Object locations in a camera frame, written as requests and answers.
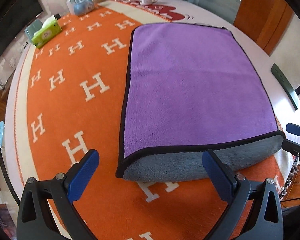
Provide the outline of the purple grey towel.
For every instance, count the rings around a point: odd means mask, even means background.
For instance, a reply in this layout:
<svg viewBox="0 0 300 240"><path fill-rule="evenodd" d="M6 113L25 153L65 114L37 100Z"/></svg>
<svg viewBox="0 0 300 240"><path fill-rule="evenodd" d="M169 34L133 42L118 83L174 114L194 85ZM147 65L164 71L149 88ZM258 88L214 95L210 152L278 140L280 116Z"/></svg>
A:
<svg viewBox="0 0 300 240"><path fill-rule="evenodd" d="M238 171L274 155L285 137L259 74L231 31L188 23L132 31L117 178L204 179L207 150Z"/></svg>

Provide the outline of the dark green smartphone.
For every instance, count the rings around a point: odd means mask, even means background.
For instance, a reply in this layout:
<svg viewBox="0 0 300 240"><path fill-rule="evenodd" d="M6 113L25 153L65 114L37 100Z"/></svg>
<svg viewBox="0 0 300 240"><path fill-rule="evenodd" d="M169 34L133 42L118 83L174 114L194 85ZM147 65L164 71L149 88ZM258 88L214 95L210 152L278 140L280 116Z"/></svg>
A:
<svg viewBox="0 0 300 240"><path fill-rule="evenodd" d="M292 85L290 84L290 82L288 81L286 76L281 71L281 69L278 67L277 64L274 63L272 65L270 71L274 75L274 77L277 79L277 81L279 82L279 84L281 85L281 87L283 88L285 93L287 94L287 96L288 96L289 100L291 101L294 109L298 110L299 98L298 98L295 90L293 89Z"/></svg>

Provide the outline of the blue round plastic stool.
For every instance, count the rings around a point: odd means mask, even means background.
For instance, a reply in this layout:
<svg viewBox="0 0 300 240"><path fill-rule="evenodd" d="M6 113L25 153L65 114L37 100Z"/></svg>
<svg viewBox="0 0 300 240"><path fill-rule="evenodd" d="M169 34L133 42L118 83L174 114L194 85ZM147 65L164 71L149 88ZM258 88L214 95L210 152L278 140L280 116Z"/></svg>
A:
<svg viewBox="0 0 300 240"><path fill-rule="evenodd" d="M0 146L2 146L3 138L4 138L4 129L5 124L3 121L0 122Z"/></svg>

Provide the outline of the teal electric kettle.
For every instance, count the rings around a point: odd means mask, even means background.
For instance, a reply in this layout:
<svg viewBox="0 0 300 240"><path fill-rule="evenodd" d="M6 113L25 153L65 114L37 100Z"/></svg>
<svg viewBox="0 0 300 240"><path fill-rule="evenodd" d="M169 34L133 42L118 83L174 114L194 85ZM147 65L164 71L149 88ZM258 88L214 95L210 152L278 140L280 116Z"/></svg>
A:
<svg viewBox="0 0 300 240"><path fill-rule="evenodd" d="M32 42L34 33L36 33L38 30L40 30L42 26L43 26L42 21L37 18L25 28L25 30L24 30L25 35L29 39L30 42Z"/></svg>

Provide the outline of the green tissue box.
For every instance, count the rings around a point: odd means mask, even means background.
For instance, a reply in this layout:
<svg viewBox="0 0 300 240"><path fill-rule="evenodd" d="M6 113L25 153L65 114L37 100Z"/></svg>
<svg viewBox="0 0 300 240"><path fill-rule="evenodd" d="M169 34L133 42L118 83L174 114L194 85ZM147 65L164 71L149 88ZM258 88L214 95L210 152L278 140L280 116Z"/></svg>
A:
<svg viewBox="0 0 300 240"><path fill-rule="evenodd" d="M36 48L40 49L61 31L62 28L59 25L57 18L55 17L55 15L52 15L47 18L44 21L42 27L34 33L31 41L36 46Z"/></svg>

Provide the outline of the blue ceramic teapot mug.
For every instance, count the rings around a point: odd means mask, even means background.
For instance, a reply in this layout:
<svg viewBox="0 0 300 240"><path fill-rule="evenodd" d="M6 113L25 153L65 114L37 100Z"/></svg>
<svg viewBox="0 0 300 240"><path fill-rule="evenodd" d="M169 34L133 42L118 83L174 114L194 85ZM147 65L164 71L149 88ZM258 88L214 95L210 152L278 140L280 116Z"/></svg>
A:
<svg viewBox="0 0 300 240"><path fill-rule="evenodd" d="M94 9L93 0L69 0L73 5L73 11L76 16L85 15Z"/></svg>

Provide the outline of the black wall television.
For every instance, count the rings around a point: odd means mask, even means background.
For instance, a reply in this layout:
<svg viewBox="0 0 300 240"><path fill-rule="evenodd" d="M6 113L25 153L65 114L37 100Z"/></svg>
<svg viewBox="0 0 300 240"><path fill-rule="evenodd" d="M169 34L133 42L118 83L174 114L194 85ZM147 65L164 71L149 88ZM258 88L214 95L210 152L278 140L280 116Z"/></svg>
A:
<svg viewBox="0 0 300 240"><path fill-rule="evenodd" d="M0 19L0 57L12 40L43 12L38 0L16 0Z"/></svg>

